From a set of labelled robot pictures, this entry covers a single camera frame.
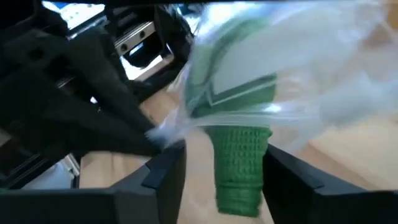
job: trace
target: black plastic part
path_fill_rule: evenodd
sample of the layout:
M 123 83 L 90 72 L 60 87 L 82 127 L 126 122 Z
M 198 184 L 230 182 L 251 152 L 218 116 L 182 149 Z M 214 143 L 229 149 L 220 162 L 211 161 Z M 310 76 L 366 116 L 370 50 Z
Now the black plastic part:
M 108 189 L 8 190 L 0 194 L 1 223 L 175 224 L 185 163 L 180 142 Z M 157 184 L 144 186 L 146 178 Z
M 277 224 L 397 223 L 396 192 L 368 192 L 271 145 L 263 163 L 263 192 Z

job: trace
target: green object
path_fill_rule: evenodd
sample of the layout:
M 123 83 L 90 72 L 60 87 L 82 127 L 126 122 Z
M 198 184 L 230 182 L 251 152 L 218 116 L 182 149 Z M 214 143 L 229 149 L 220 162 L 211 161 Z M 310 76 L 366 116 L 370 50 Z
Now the green object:
M 244 40 L 264 28 L 263 20 L 236 19 L 226 23 L 218 32 L 220 38 L 213 44 L 195 48 L 192 67 L 186 82 L 187 108 L 194 108 L 192 117 L 199 118 L 222 111 L 236 111 L 259 103 L 271 102 L 275 85 L 261 88 L 232 100 L 211 105 L 206 94 L 211 76 L 232 44 Z M 261 85 L 273 81 L 276 74 L 256 80 Z M 228 90 L 217 97 L 228 97 L 242 92 L 242 88 Z M 242 126 L 209 126 L 206 132 L 214 146 L 216 202 L 219 212 L 257 217 L 263 186 L 262 157 L 266 153 L 269 128 Z

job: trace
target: black machine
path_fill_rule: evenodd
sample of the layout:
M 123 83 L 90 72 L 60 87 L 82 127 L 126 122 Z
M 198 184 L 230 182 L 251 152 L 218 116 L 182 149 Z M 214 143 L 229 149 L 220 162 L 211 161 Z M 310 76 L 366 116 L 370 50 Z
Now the black machine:
M 185 143 L 148 141 L 154 125 L 139 104 L 177 76 L 193 35 L 171 2 L 80 3 L 105 10 L 68 29 L 41 1 L 0 9 L 28 6 L 0 24 L 0 128 L 12 136 L 0 148 L 0 223 L 177 223 Z M 143 79 L 128 79 L 120 61 L 146 67 L 158 55 L 169 63 Z M 66 155 L 90 151 L 152 159 L 108 189 L 19 190 Z M 273 146 L 263 166 L 276 224 L 398 222 L 397 192 L 368 192 Z

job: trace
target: plastic wrap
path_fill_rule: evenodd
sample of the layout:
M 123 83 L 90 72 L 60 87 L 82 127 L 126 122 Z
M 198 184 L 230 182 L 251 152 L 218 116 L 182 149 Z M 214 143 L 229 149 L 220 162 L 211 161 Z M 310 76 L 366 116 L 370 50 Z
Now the plastic wrap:
M 148 136 L 170 144 L 198 126 L 271 127 L 292 151 L 327 127 L 393 112 L 398 51 L 388 9 L 382 1 L 208 5 L 172 85 L 180 106 Z

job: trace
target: clear plastic bag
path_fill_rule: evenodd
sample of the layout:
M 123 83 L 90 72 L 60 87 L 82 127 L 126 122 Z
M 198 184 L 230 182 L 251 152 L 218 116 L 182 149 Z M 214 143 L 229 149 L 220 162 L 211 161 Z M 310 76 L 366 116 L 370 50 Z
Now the clear plastic bag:
M 197 126 L 271 127 L 293 151 L 330 126 L 398 108 L 395 31 L 384 1 L 209 4 L 151 139 Z

